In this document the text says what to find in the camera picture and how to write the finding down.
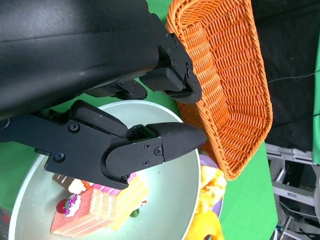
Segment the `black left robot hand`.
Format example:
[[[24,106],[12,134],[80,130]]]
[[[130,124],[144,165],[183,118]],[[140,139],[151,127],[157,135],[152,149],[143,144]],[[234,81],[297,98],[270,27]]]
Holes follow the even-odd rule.
[[[126,189],[132,173],[206,142],[180,122],[126,127],[76,100],[85,93],[143,100],[147,89],[184,104],[202,97],[193,62],[144,0],[3,0],[0,3],[0,140],[48,156],[46,171]]]

